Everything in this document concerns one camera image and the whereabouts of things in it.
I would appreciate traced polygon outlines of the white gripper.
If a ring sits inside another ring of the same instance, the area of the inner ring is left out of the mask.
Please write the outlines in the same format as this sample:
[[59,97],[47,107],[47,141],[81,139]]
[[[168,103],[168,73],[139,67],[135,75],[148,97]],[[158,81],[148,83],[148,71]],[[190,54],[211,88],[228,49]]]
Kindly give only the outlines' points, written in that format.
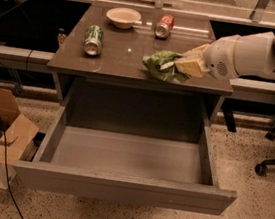
[[204,44],[186,51],[184,58],[174,61],[180,73],[193,77],[202,77],[210,71],[216,79],[235,79],[239,77],[234,66],[236,42],[240,35],[220,38],[210,45]]

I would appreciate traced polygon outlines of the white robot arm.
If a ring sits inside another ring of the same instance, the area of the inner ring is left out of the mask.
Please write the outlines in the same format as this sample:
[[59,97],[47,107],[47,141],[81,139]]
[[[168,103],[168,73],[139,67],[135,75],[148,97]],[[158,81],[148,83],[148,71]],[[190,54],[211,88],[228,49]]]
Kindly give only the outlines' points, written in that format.
[[254,76],[275,80],[275,32],[232,35],[184,52],[174,61],[178,72],[216,79]]

